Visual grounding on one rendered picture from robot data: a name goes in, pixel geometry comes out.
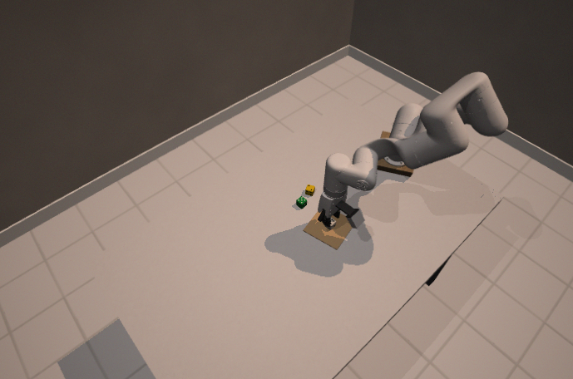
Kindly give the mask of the brown flat mat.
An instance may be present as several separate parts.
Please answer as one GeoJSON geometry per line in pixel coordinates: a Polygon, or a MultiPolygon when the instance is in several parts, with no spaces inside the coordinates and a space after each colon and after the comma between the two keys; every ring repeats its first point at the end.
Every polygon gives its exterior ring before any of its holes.
{"type": "Polygon", "coordinates": [[[318,221],[318,217],[320,216],[321,212],[317,212],[315,214],[315,216],[309,221],[303,231],[329,245],[330,247],[338,250],[339,246],[352,229],[352,226],[348,222],[346,216],[340,214],[338,219],[335,216],[331,216],[332,219],[336,220],[336,225],[331,230],[329,230],[324,226],[323,222],[318,221]]]}

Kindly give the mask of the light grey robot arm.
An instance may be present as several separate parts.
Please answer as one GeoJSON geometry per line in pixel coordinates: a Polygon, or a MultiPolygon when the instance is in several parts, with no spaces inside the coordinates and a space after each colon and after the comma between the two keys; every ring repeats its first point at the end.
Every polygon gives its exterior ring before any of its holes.
{"type": "Polygon", "coordinates": [[[501,135],[508,127],[506,113],[483,72],[464,76],[423,108],[414,103],[402,106],[389,138],[360,146],[353,154],[353,163],[345,154],[329,156],[324,193],[341,198],[348,186],[372,190],[381,159],[415,170],[462,153],[469,144],[465,124],[484,136],[501,135]]]}

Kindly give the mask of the white die with black pips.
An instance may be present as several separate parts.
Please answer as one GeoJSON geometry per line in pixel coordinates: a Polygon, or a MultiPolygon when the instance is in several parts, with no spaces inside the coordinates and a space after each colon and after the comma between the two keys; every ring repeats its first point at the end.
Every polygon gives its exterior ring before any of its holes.
{"type": "Polygon", "coordinates": [[[332,218],[330,218],[330,219],[331,219],[330,227],[328,227],[327,225],[324,225],[324,226],[325,226],[326,228],[328,228],[329,230],[331,230],[331,229],[336,225],[336,220],[334,220],[334,219],[332,219],[332,218]]]}

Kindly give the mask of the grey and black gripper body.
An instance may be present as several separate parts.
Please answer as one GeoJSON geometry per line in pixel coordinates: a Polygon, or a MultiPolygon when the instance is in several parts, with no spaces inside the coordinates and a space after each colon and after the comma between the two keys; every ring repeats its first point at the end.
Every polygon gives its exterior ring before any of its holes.
{"type": "Polygon", "coordinates": [[[320,213],[323,209],[325,209],[325,215],[327,219],[330,218],[333,214],[335,214],[339,210],[335,205],[341,200],[346,202],[347,193],[343,197],[341,197],[342,198],[341,199],[341,198],[329,197],[323,191],[319,199],[318,212],[320,213]]]}

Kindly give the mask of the yellow die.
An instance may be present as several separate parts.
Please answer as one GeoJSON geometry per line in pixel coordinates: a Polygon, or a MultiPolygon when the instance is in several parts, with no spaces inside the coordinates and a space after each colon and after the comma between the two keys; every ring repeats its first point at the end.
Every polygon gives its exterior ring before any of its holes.
{"type": "Polygon", "coordinates": [[[305,189],[305,194],[313,196],[315,191],[315,186],[313,185],[307,185],[306,189],[305,189]]]}

